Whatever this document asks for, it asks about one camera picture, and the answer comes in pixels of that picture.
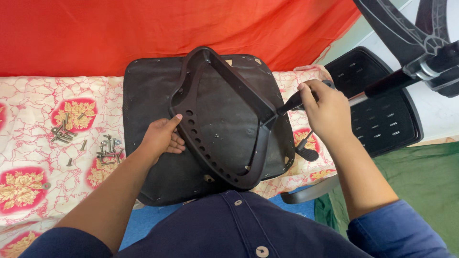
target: orange cloth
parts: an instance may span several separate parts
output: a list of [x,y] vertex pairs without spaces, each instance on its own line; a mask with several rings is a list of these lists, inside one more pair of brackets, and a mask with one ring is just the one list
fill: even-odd
[[289,71],[359,15],[352,0],[4,1],[0,76],[122,76],[134,59],[200,45]]

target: screwdriver handle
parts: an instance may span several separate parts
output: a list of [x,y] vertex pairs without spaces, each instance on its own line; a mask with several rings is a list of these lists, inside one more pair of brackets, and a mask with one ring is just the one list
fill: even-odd
[[[335,84],[330,80],[323,80],[322,82],[325,83],[327,86],[329,86],[332,89],[335,88]],[[285,115],[285,113],[287,113],[287,111],[301,106],[303,104],[303,102],[301,100],[301,95],[300,94],[301,94],[300,91],[295,92],[295,94],[293,94],[290,97],[290,99],[288,99],[287,102],[283,106],[281,106],[281,107],[279,107],[277,109],[277,114],[279,116],[283,116],[283,115]],[[312,94],[313,94],[314,99],[316,100],[316,102],[319,101],[319,97],[317,96],[317,93],[313,91]]]

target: blue floor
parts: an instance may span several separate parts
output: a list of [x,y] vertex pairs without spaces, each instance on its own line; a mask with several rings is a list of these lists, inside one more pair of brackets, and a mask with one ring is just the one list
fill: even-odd
[[[309,219],[314,219],[314,200],[293,205],[284,203],[280,195],[276,195],[269,200],[286,211],[299,214]],[[120,250],[144,238],[156,223],[182,206],[182,204],[166,207],[145,206],[142,209],[133,210]]]

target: green floor mat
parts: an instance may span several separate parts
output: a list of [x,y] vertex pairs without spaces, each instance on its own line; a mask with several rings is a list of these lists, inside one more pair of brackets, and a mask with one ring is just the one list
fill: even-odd
[[[459,142],[403,148],[373,160],[398,197],[406,200],[458,255]],[[336,224],[346,235],[349,218],[341,187],[316,199],[315,218],[326,225]]]

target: floral bedsheet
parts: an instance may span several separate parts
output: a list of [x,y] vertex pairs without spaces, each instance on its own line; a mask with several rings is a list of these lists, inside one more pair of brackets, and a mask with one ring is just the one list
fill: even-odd
[[[284,101],[302,81],[330,79],[319,65],[273,75]],[[116,163],[102,166],[96,152],[106,134],[121,140],[117,152],[123,148],[122,105],[123,77],[0,78],[0,256],[19,256],[116,168]],[[51,141],[51,129],[61,125],[66,113],[66,129],[78,135],[69,144]],[[297,145],[310,131],[308,119],[301,111],[288,115]],[[318,161],[296,155],[289,171],[252,191],[270,198],[336,173],[314,134],[307,147],[318,151]]]

